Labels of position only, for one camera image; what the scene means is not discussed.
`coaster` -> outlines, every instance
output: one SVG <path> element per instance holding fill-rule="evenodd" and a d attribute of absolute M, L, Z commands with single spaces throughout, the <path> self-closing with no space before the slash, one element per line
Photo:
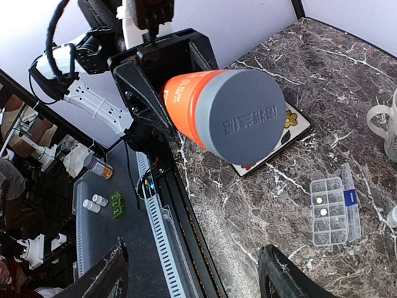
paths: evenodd
<path fill-rule="evenodd" d="M 271 159 L 274 155 L 280 153 L 284 148 L 293 143 L 299 136 L 302 136 L 310 127 L 311 124 L 296 108 L 285 102 L 287 109 L 287 119 L 285 120 L 284 131 L 274 150 L 267 155 L 263 160 L 254 163 L 253 165 L 237 166 L 232 165 L 240 177 L 243 177 L 260 167 L 261 164 Z"/>

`marble countertop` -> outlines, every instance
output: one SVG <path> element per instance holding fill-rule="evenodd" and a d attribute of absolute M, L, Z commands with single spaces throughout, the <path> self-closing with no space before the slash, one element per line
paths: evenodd
<path fill-rule="evenodd" d="M 397 165 L 387 160 L 365 115 L 378 103 L 390 105 L 397 60 L 301 19 L 230 68 L 273 76 L 313 129 L 245 178 L 182 136 L 171 144 L 229 297 L 260 297 L 257 259 L 267 244 L 339 297 L 395 297 L 397 232 L 384 218 L 397 203 Z M 345 162 L 354 176 L 362 237 L 328 251 L 312 242 L 310 182 L 339 176 Z"/>

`orange and gray tumbler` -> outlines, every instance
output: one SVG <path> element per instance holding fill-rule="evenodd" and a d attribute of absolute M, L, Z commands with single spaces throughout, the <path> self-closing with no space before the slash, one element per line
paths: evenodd
<path fill-rule="evenodd" d="M 285 123 L 285 100 L 269 75 L 256 70 L 182 74 L 164 87 L 176 128 L 208 151 L 236 165 L 265 158 Z"/>

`mug handle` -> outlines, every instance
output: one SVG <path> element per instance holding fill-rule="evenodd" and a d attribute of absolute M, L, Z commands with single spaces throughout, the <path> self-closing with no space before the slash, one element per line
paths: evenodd
<path fill-rule="evenodd" d="M 388 106 L 384 106 L 383 104 L 372 107 L 367 113 L 367 125 L 373 133 L 377 134 L 379 137 L 382 137 L 386 140 L 387 138 L 386 130 L 377 127 L 375 124 L 371 122 L 372 118 L 380 114 L 387 114 L 389 115 L 389 117 L 391 117 L 391 108 Z"/>

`green block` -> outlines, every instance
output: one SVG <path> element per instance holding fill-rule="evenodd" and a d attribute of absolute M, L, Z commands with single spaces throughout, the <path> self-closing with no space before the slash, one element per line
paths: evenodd
<path fill-rule="evenodd" d="M 112 207 L 112 215 L 114 219 L 121 219 L 127 215 L 123 195 L 118 191 L 111 195 L 110 206 Z"/>

